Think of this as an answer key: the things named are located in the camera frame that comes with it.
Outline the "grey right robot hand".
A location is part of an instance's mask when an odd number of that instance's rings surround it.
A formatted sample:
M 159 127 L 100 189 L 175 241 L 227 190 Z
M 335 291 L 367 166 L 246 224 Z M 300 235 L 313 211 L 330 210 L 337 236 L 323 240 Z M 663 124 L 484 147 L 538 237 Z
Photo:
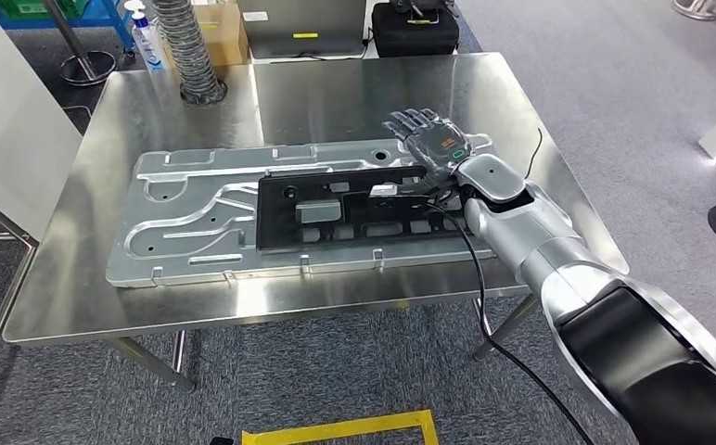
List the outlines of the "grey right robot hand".
M 476 153 L 458 126 L 429 108 L 392 111 L 381 125 L 425 167 L 422 182 L 427 190 L 449 184 L 457 167 Z

